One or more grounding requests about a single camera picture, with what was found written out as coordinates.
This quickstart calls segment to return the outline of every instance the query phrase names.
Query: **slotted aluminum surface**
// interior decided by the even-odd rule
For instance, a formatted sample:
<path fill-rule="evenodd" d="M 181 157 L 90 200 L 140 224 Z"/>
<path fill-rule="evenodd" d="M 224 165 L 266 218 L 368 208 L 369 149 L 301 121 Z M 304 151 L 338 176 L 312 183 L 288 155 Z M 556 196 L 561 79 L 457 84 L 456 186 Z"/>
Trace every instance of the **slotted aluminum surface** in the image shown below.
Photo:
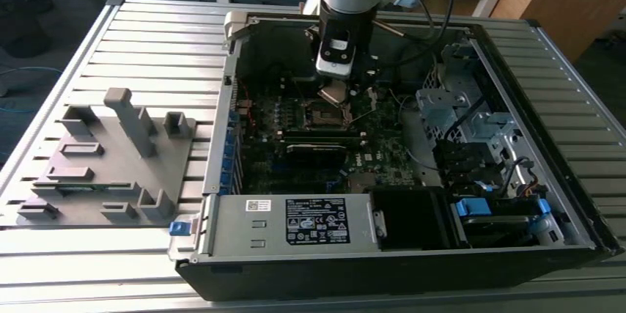
<path fill-rule="evenodd" d="M 221 24 L 230 10 L 294 13 L 285 7 L 125 0 L 106 6 L 49 99 L 0 174 L 2 203 L 27 194 L 63 128 L 62 106 L 95 105 L 110 86 L 133 90 L 133 103 L 153 117 L 176 108 L 201 124 L 196 131 L 178 213 L 198 209 L 213 105 L 221 79 Z M 386 18 L 416 18 L 382 14 Z M 455 22 L 476 22 L 456 18 Z M 619 238 L 626 237 L 624 133 L 539 29 L 523 21 L 479 21 L 511 66 L 543 123 Z M 165 229 L 5 230 L 0 232 L 0 311 L 130 312 L 205 309 L 374 308 L 483 301 L 487 310 L 520 312 L 533 304 L 585 310 L 573 299 L 607 300 L 626 290 L 626 257 L 565 270 L 519 287 L 425 295 L 313 301 L 205 302 L 173 271 Z M 623 296 L 609 298 L 626 303 Z"/>

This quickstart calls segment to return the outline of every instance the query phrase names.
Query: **motherboard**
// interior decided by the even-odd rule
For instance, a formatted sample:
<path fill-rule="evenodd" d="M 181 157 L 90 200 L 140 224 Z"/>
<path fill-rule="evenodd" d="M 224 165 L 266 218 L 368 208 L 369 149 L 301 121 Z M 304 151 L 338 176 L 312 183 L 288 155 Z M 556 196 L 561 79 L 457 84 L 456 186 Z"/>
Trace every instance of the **motherboard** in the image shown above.
<path fill-rule="evenodd" d="M 242 194 L 358 194 L 373 185 L 414 185 L 388 89 L 373 86 L 332 104 L 296 78 L 249 81 L 237 93 Z"/>

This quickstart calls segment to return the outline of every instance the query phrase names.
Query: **barcode sticker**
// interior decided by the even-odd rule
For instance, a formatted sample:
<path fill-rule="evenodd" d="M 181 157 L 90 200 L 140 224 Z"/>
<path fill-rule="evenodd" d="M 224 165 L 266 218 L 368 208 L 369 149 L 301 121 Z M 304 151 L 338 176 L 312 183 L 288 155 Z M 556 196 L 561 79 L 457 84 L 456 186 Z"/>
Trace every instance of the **barcode sticker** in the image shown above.
<path fill-rule="evenodd" d="M 258 200 L 246 200 L 245 201 L 245 211 L 246 212 L 268 212 L 272 210 L 272 201 L 264 199 Z"/>

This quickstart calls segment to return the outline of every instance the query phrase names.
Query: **warning label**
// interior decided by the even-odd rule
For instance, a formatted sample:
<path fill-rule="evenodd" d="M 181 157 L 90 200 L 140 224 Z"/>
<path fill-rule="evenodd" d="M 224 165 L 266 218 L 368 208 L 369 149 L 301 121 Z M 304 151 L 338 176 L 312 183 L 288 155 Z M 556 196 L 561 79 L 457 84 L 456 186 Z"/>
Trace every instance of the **warning label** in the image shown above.
<path fill-rule="evenodd" d="M 349 243 L 345 199 L 286 199 L 289 245 Z"/>

